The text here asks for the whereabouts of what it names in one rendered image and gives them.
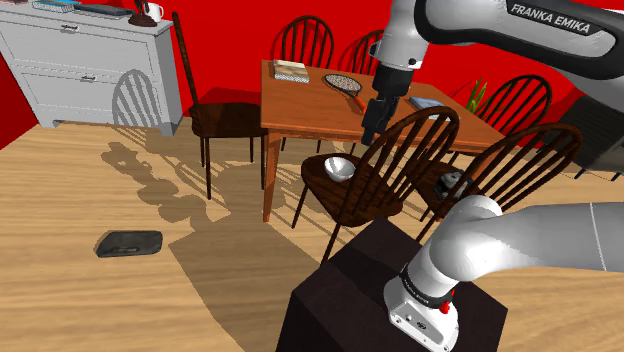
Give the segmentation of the thin grey-blue book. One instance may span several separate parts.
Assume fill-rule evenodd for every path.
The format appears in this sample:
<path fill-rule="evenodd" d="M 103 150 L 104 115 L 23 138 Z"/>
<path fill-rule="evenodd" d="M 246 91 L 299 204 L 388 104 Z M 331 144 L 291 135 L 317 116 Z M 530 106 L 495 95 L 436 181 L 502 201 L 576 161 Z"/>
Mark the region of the thin grey-blue book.
<path fill-rule="evenodd" d="M 410 97 L 409 102 L 418 110 L 423 110 L 430 107 L 444 106 L 444 103 L 441 103 L 438 100 L 416 96 Z"/>

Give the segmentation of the white bowl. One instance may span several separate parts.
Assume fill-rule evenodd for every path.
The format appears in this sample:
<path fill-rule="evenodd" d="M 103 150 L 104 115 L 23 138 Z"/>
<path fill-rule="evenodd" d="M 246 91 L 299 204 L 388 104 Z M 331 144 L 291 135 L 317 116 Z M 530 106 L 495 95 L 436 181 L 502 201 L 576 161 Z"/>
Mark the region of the white bowl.
<path fill-rule="evenodd" d="M 356 167 L 346 158 L 328 157 L 324 161 L 324 169 L 331 180 L 343 182 L 354 176 Z"/>

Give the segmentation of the brown wooden dining table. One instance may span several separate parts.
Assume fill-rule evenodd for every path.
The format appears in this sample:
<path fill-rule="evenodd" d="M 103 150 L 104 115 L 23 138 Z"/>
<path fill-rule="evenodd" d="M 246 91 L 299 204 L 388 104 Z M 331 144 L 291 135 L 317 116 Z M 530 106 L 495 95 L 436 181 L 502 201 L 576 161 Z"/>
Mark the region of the brown wooden dining table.
<path fill-rule="evenodd" d="M 273 63 L 261 62 L 261 126 L 268 131 L 263 220 L 270 219 L 281 140 L 304 138 L 358 142 L 363 115 L 357 104 L 323 81 L 329 69 L 309 67 L 308 83 L 274 78 Z M 503 135 L 430 84 L 412 83 L 409 96 L 431 98 L 453 109 L 460 117 L 458 135 L 452 148 L 482 152 Z"/>

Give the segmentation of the green leafy plant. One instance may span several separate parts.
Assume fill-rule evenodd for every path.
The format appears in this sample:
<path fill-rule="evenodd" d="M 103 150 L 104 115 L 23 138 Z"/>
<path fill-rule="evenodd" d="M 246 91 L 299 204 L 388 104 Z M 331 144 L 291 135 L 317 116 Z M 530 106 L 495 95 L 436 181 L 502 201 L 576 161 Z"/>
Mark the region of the green leafy plant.
<path fill-rule="evenodd" d="M 487 83 L 482 78 L 478 79 L 473 86 L 465 109 L 476 114 L 482 107 L 482 101 L 487 90 Z"/>

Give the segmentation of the grey and black small object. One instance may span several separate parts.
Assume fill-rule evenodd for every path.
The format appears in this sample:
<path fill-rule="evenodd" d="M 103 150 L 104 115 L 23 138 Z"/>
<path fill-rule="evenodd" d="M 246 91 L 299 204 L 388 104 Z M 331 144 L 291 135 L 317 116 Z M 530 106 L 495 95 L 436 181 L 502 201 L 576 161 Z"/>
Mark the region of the grey and black small object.
<path fill-rule="evenodd" d="M 447 197 L 448 192 L 456 185 L 456 183 L 460 180 L 464 171 L 462 169 L 455 168 L 452 172 L 444 173 L 440 176 L 438 181 L 433 187 L 433 191 L 436 197 L 439 200 L 443 200 Z M 467 180 L 463 183 L 463 185 L 457 190 L 454 195 L 455 199 L 459 199 L 466 189 L 466 187 L 473 182 L 473 179 L 468 177 Z"/>

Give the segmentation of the dark robot stand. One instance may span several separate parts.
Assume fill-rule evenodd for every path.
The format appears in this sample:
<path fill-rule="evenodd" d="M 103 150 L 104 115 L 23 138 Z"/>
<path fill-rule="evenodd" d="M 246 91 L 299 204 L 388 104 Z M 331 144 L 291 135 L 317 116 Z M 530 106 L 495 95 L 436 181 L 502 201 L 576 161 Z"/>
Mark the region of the dark robot stand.
<path fill-rule="evenodd" d="M 391 324 L 383 299 L 421 248 L 389 220 L 371 222 L 292 291 L 275 352 L 429 352 Z"/>

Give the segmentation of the dark grey upholstered seat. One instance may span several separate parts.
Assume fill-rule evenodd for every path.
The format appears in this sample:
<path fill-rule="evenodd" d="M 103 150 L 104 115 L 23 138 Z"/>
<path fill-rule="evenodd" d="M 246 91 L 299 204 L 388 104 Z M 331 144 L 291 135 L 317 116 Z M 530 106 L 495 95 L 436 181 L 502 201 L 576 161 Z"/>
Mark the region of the dark grey upholstered seat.
<path fill-rule="evenodd" d="M 563 114 L 559 122 L 576 127 L 583 137 L 574 159 L 574 163 L 581 168 L 575 179 L 587 170 L 613 172 L 612 181 L 624 174 L 623 112 L 583 96 Z"/>

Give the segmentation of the white chest of drawers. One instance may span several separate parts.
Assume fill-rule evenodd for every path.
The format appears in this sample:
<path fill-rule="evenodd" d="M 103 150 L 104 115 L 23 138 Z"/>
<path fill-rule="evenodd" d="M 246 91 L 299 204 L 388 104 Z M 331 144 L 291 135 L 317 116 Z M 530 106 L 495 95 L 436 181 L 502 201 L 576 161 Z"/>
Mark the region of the white chest of drawers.
<path fill-rule="evenodd" d="M 39 124 L 157 128 L 182 118 L 170 29 L 0 3 L 0 53 Z"/>

